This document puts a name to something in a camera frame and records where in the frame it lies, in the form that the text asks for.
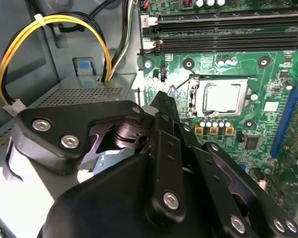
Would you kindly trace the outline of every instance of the chip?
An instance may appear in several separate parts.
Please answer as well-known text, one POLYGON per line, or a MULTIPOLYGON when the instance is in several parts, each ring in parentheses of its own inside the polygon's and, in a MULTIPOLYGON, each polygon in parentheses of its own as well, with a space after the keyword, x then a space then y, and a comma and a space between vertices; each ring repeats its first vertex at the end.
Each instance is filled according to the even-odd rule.
POLYGON ((211 127, 210 128, 210 135, 217 135, 219 133, 218 127, 211 127))
POLYGON ((194 131, 195 131, 196 135, 202 135, 203 128, 202 127, 196 127, 196 128, 194 128, 194 131))
POLYGON ((208 134, 208 128, 207 127, 204 127, 203 128, 203 135, 207 135, 208 134))
POLYGON ((292 57, 286 57, 286 60, 285 60, 286 63, 291 63, 292 61, 293 61, 292 57))
POLYGON ((248 136, 245 142, 245 150, 256 150, 259 136, 248 136))
POLYGON ((280 71, 279 77, 280 78, 288 78, 289 77, 288 71, 287 70, 280 71))
POLYGON ((234 134, 234 127, 228 127, 225 129, 225 135, 233 135, 234 134))
POLYGON ((179 9, 179 3, 178 2, 173 3, 173 9, 179 9))
POLYGON ((248 78, 222 78, 199 81, 194 100, 198 117, 208 117, 212 114, 221 116, 241 115, 248 89, 248 78))

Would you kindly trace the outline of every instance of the cpu socket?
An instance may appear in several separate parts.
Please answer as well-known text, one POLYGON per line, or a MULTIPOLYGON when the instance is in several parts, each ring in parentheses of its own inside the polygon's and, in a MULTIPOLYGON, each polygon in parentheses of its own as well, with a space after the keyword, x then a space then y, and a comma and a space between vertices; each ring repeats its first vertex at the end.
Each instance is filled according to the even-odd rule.
POLYGON ((247 78, 200 80, 195 95, 196 116, 240 115, 245 104, 247 82, 247 78))

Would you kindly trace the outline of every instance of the black wire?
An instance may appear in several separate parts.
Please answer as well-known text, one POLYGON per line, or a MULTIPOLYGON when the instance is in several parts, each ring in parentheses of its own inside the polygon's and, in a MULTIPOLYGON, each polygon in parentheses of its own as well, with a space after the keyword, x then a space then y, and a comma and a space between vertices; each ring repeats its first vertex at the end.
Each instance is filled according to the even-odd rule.
POLYGON ((89 15, 90 17, 95 17, 102 9, 107 7, 109 4, 112 4, 114 1, 117 0, 106 0, 101 5, 99 5, 97 8, 95 8, 89 15))
MULTIPOLYGON (((92 25, 92 27, 98 32, 98 34, 102 38, 103 42, 106 44, 104 34, 103 34, 100 26, 98 25, 97 21, 94 18, 92 18, 90 15, 83 13, 83 12, 79 12, 79 11, 74 11, 74 12, 70 12, 70 13, 69 12, 58 12, 57 14, 76 16, 76 17, 79 17, 83 21, 89 22, 92 25)), ((103 73, 100 78, 101 82, 105 82, 106 73, 107 73, 107 60, 105 58, 104 66, 103 66, 103 73)))
MULTIPOLYGON (((43 12, 40 10, 40 8, 38 7, 38 5, 36 4, 35 0, 28 0, 30 5, 33 7, 34 11, 37 14, 41 14, 42 16, 45 16, 43 14, 43 12)), ((104 9, 105 7, 107 7, 109 4, 113 3, 114 1, 117 0, 106 0, 104 1, 101 5, 99 5, 97 8, 95 8, 90 14, 89 16, 94 18, 102 9, 104 9)), ((48 26, 53 29, 53 24, 48 24, 48 26)), ((73 27, 59 27, 60 31, 63 33, 70 33, 70 32, 75 32, 75 31, 84 31, 85 27, 82 25, 77 24, 76 26, 73 27)))
POLYGON ((117 51, 112 59, 112 65, 115 65, 121 52, 123 51, 124 45, 127 41, 127 34, 128 34, 128 2, 130 0, 123 0, 123 30, 122 30, 122 37, 117 48, 117 51))
MULTIPOLYGON (((6 49, 4 50, 4 54, 2 56, 2 58, 4 57, 6 51, 9 49, 10 45, 12 44, 12 42, 14 41, 14 39, 17 37, 18 34, 20 34, 20 32, 24 29, 24 27, 22 27, 17 33, 15 33, 15 35, 11 38, 11 40, 9 41, 6 49)), ((5 87, 5 82, 6 82, 6 75, 8 72, 8 67, 6 68, 4 74, 3 74, 3 78, 2 78, 2 84, 1 84, 1 91, 3 94, 4 99, 10 104, 12 105, 12 103, 15 102, 15 99, 13 99, 12 97, 10 97, 10 95, 8 94, 8 92, 6 91, 6 87, 5 87)))
MULTIPOLYGON (((97 23, 97 21, 93 18, 91 18, 89 15, 87 15, 86 13, 83 12, 58 12, 57 14, 63 14, 63 15, 67 15, 67 16, 74 16, 76 18, 79 18, 80 20, 83 20, 84 22, 88 23, 100 36, 100 38, 103 40, 103 42, 106 45, 106 41, 105 41, 105 37, 104 34, 99 26, 99 24, 97 23)), ((14 39, 20 34, 20 32, 24 29, 24 27, 22 27, 9 41, 4 54, 2 57, 4 57, 5 53, 7 52, 8 48, 10 47, 10 45, 12 44, 12 42, 14 41, 14 39)), ((104 62, 104 71, 102 74, 102 80, 105 80, 106 77, 106 71, 107 71, 107 62, 105 60, 104 62)), ((8 71, 8 67, 6 68, 6 70, 4 71, 3 74, 3 78, 2 78, 2 84, 1 84, 1 90, 2 90, 2 94, 3 97, 5 98, 5 100, 12 105, 15 100, 8 94, 8 92, 6 91, 6 76, 7 76, 7 71, 8 71)))

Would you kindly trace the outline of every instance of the green circuit board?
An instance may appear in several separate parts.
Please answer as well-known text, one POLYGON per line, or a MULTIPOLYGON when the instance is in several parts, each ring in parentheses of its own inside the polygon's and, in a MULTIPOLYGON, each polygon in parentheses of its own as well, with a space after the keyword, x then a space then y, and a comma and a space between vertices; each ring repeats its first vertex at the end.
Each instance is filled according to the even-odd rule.
MULTIPOLYGON (((194 38, 246 35, 250 37, 248 39, 253 40, 253 36, 262 36, 268 33, 282 33, 288 36, 288 34, 298 33, 298 26, 281 26, 282 24, 278 22, 279 25, 275 27, 275 22, 272 22, 269 27, 250 27, 249 29, 245 27, 233 30, 206 28, 206 30, 200 31, 188 31, 185 28, 180 28, 182 30, 176 32, 173 29, 177 28, 177 23, 173 23, 169 28, 168 26, 164 28, 165 24, 148 27, 146 21, 148 17, 157 17, 160 21, 171 20, 181 23, 182 20, 189 19, 194 22, 192 20, 194 17, 200 19, 200 15, 197 14, 204 14, 203 17, 207 18, 211 16, 207 15, 209 13, 218 14, 218 16, 222 13, 228 14, 228 16, 232 14, 237 16, 239 12, 250 12, 255 9, 266 11, 275 7, 291 9, 298 7, 298 0, 227 0, 225 5, 215 4, 213 7, 206 6, 206 0, 204 0, 203 7, 198 8, 193 5, 190 9, 183 7, 184 1, 151 0, 146 9, 143 9, 140 3, 142 49, 144 49, 145 41, 148 40, 167 42, 171 39, 175 40, 172 44, 177 46, 177 39, 179 39, 179 42, 185 40, 193 46, 187 48, 185 44, 180 44, 180 47, 176 49, 179 53, 164 53, 162 50, 162 53, 159 51, 159 53, 143 55, 145 103, 150 104, 158 91, 169 92, 169 96, 174 97, 177 103, 181 121, 195 130, 197 138, 202 144, 206 141, 215 141, 250 175, 253 175, 253 169, 259 169, 267 181, 267 192, 294 216, 298 212, 298 101, 295 109, 292 110, 289 110, 288 103, 294 98, 293 90, 298 89, 298 51, 295 48, 293 50, 247 50, 241 52, 238 50, 233 52, 213 50, 213 53, 207 51, 204 53, 204 51, 199 52, 202 49, 199 48, 199 44, 205 38, 200 41, 194 41, 194 38), (246 80, 247 92, 241 113, 233 116, 218 114, 202 117, 199 114, 189 114, 190 98, 192 97, 190 81, 181 84, 193 74, 202 75, 199 78, 200 84, 205 81, 217 84, 217 86, 230 79, 246 80), (291 85, 291 89, 283 84, 285 81, 291 85), (272 158, 271 150, 276 148, 276 133, 279 133, 279 129, 283 125, 281 121, 284 121, 282 117, 285 114, 290 115, 292 119, 286 135, 280 139, 283 143, 278 149, 278 156, 272 158), (207 122, 210 122, 212 126, 205 126, 207 122), (220 122, 229 122, 229 126, 220 127, 220 122), (239 140, 240 135, 244 136, 242 141, 239 140)), ((225 104, 226 101, 229 101, 232 97, 229 92, 232 90, 233 88, 229 88, 228 93, 221 91, 218 94, 219 103, 222 101, 225 104)))
MULTIPOLYGON (((172 61, 166 61, 163 57, 144 58, 144 63, 150 61, 153 65, 161 65, 163 62, 169 72, 167 80, 163 82, 154 82, 152 74, 156 70, 155 67, 151 69, 144 68, 146 76, 146 102, 149 104, 159 90, 167 92, 171 85, 178 85, 183 82, 192 73, 182 66, 182 62, 187 58, 186 55, 173 56, 172 61)), ((225 136, 218 135, 197 135, 201 143, 206 141, 215 141, 234 158, 238 163, 246 165, 246 169, 252 167, 266 168, 266 173, 274 170, 276 160, 272 160, 270 156, 270 149, 274 140, 274 136, 279 125, 281 114, 284 110, 288 99, 289 91, 281 87, 281 72, 287 71, 288 80, 293 84, 297 82, 298 71, 298 52, 266 52, 266 53, 235 53, 235 54, 220 54, 220 55, 190 55, 194 59, 195 67, 192 69, 194 73, 203 75, 213 75, 216 78, 227 78, 230 75, 249 77, 249 88, 256 93, 258 100, 252 101, 251 95, 247 96, 248 105, 244 107, 240 116, 236 117, 212 117, 210 121, 229 121, 234 127, 235 133, 233 135, 225 136), (258 61, 262 57, 269 56, 271 58, 270 64, 265 68, 259 68, 258 61), (286 58, 291 57, 292 62, 285 63, 286 58), (219 68, 217 60, 226 61, 227 59, 237 61, 235 66, 223 66, 219 68), (267 102, 275 102, 277 106, 276 111, 264 111, 267 102), (249 127, 245 123, 248 120, 254 121, 253 126, 249 127), (245 150, 244 144, 236 140, 236 132, 242 131, 248 136, 259 136, 259 144, 257 150, 245 150)), ((183 120, 190 120, 194 125, 205 118, 189 118, 187 116, 187 98, 188 98, 188 84, 184 84, 178 92, 173 92, 172 96, 175 98, 180 118, 183 120)))

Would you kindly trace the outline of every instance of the gray metal panel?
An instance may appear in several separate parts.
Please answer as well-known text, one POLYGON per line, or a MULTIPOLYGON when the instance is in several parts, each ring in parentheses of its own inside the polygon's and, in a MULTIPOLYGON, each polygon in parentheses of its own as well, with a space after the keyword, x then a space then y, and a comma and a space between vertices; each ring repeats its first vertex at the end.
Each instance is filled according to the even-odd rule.
MULTIPOLYGON (((26 1, 0 0, 0 62, 12 36, 32 20, 26 1)), ((28 105, 58 83, 55 67, 43 30, 31 35, 16 53, 9 66, 7 90, 14 98, 28 105)), ((0 126, 11 119, 2 109, 0 99, 0 126)))
MULTIPOLYGON (((46 2, 53 2, 55 0, 45 0, 46 2)), ((82 11, 90 13, 95 9, 102 0, 73 0, 73 6, 70 10, 82 11)), ((50 8, 45 7, 46 13, 53 12, 50 8)), ((108 49, 113 53, 120 43, 120 38, 122 35, 122 4, 119 4, 113 9, 104 9, 96 17, 96 21, 99 23, 106 40, 108 49)), ((134 6, 134 16, 133 16, 133 28, 131 35, 130 46, 126 52, 125 60, 121 61, 120 66, 116 69, 116 73, 135 73, 137 66, 137 53, 140 49, 140 33, 138 27, 138 11, 137 6, 134 6)), ((45 30, 47 38, 49 40, 49 46, 55 66, 60 77, 60 80, 67 77, 68 75, 75 75, 75 69, 73 66, 73 58, 87 58, 92 57, 95 62, 96 72, 101 75, 103 69, 103 50, 94 37, 94 35, 89 31, 84 32, 73 32, 66 33, 63 35, 63 39, 67 41, 67 48, 57 48, 53 39, 53 35, 50 29, 45 30)))
MULTIPOLYGON (((107 83, 97 76, 69 76, 33 103, 33 107, 59 107, 74 104, 123 100, 134 81, 134 74, 117 75, 107 83)), ((0 128, 0 146, 7 146, 13 120, 0 128)))
MULTIPOLYGON (((45 14, 63 10, 90 13, 103 0, 37 0, 37 2, 45 14)), ((122 34, 122 4, 120 2, 121 0, 117 0, 95 18, 104 32, 107 47, 112 55, 119 45, 122 34)), ((0 1, 0 61, 10 38, 21 27, 32 21, 31 15, 25 1, 0 1)), ((130 47, 116 69, 116 73, 119 74, 136 72, 136 54, 140 48, 137 6, 135 6, 133 19, 130 47)), ((98 75, 102 73, 103 50, 88 30, 67 33, 63 36, 63 40, 67 47, 57 48, 48 27, 45 30, 37 30, 26 40, 9 66, 10 74, 7 80, 8 82, 15 81, 7 86, 7 90, 13 98, 20 98, 25 105, 31 104, 56 85, 58 78, 63 80, 69 75, 75 75, 74 58, 92 57, 96 73, 98 75)), ((2 106, 3 102, 0 99, 0 126, 11 119, 2 106)))
MULTIPOLYGON (((118 75, 107 83, 99 83, 97 81, 98 77, 93 76, 69 76, 29 107, 124 100, 129 94, 135 76, 135 74, 118 75)), ((7 138, 7 133, 4 133, 12 125, 13 120, 1 127, 0 136, 3 135, 7 138)), ((46 201, 42 201, 37 194, 26 190, 22 186, 9 184, 4 180, 2 167, 7 145, 3 144, 0 145, 0 219, 15 236, 22 238, 36 237, 35 235, 44 223, 49 207, 45 204, 46 201)))

